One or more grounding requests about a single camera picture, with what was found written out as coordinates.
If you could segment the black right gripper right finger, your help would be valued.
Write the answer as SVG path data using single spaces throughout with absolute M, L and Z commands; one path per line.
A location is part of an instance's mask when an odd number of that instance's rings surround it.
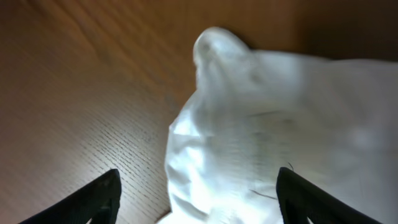
M 276 192 L 284 224 L 380 224 L 286 167 L 279 169 Z

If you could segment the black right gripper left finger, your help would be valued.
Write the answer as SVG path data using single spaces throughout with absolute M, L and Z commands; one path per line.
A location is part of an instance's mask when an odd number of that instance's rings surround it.
M 21 224 L 115 224 L 121 192 L 119 171 L 111 169 Z

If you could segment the white t-shirt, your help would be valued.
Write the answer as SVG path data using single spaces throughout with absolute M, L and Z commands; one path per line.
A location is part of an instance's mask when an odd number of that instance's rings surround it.
M 169 128 L 162 223 L 281 223 L 281 167 L 397 222 L 395 62 L 251 50 L 217 27 L 193 61 L 197 88 Z

